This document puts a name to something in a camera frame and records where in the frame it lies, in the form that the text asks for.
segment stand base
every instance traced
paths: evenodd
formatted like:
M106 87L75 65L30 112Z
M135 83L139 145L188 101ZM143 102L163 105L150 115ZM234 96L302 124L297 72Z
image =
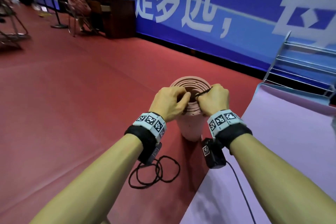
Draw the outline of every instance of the stand base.
M56 24L56 25L51 25L52 28L68 28L68 25L64 24Z

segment rolled pink mat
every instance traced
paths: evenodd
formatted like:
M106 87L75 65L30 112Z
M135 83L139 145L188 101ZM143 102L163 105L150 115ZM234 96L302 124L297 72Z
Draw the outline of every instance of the rolled pink mat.
M191 93L190 101L185 112L176 119L181 134L184 138L192 142L201 140L203 126L207 117L203 115L195 99L195 94L210 89L210 84L200 77L185 76L174 81L171 86L183 86Z

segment microphone stand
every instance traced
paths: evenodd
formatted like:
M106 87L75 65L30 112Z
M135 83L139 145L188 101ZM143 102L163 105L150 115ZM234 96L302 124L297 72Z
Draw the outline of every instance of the microphone stand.
M51 27L52 27L52 28L68 28L68 27L69 27L68 25L61 24L61 22L60 22L60 18L59 18L59 16L58 16L58 12L57 12L57 9L56 9L55 2L54 2L54 0L51 0L51 2L52 2L52 5L53 5L53 7L54 7L55 14L56 14L57 21L58 21L58 24L56 24L56 25L51 25Z

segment person's right hand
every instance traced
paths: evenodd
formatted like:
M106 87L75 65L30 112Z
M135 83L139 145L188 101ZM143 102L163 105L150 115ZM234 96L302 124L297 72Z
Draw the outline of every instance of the person's right hand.
M206 116L229 109L229 100L229 91L220 84L212 85L212 89L207 94L197 97L199 107Z

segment forearm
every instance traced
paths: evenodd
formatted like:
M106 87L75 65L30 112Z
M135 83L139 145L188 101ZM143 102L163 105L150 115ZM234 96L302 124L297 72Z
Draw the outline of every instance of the forearm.
M336 223L336 203L316 184L249 134L230 145L273 224Z
M30 224L100 224L142 150L141 141L127 134L57 194Z

